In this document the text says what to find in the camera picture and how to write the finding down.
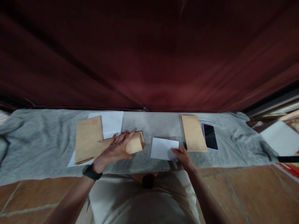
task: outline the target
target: black phone screen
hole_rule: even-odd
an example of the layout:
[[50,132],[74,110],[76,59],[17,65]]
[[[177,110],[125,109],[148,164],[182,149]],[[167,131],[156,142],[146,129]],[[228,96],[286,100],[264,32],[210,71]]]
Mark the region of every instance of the black phone screen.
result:
[[205,132],[206,146],[208,148],[218,150],[214,127],[204,124],[203,129]]

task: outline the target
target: folded envelope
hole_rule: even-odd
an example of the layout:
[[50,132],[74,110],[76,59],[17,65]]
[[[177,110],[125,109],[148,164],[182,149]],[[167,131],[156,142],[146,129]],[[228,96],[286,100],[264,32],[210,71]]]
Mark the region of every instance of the folded envelope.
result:
[[[109,147],[109,145],[111,144],[111,140],[112,138],[108,138],[98,142],[98,150],[94,154],[94,158],[97,158]],[[142,151],[144,147],[145,143],[143,140],[142,132],[135,132],[126,145],[126,152],[128,154],[133,154],[135,152]]]

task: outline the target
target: smartwatch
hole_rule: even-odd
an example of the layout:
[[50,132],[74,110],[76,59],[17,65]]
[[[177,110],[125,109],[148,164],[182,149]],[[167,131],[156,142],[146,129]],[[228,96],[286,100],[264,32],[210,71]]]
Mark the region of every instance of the smartwatch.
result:
[[98,174],[95,171],[93,171],[92,165],[86,165],[83,169],[83,175],[96,181],[103,175],[103,173]]

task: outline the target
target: brown envelope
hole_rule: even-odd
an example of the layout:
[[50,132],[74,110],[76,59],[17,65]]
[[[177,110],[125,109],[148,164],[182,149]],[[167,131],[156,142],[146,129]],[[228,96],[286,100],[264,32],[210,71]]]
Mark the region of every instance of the brown envelope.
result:
[[[94,158],[97,158],[101,155],[110,145],[112,138],[108,138],[98,142],[98,150],[94,154]],[[145,147],[145,143],[143,140],[142,132],[135,132],[131,139],[128,141],[126,145],[126,152],[128,154],[133,154],[135,152],[142,151]]]
[[197,116],[182,115],[182,123],[188,152],[207,152],[206,142]]
[[98,141],[103,140],[101,116],[77,123],[75,164],[93,159],[98,150]]

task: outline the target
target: person's left hand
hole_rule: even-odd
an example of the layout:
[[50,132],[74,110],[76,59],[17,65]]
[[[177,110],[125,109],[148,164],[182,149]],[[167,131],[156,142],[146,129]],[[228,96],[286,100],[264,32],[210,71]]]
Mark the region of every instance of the person's left hand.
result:
[[113,135],[109,147],[93,161],[93,170],[97,173],[102,173],[104,169],[112,162],[122,159],[131,159],[126,151],[126,145],[135,131],[130,134],[125,132],[116,137]]

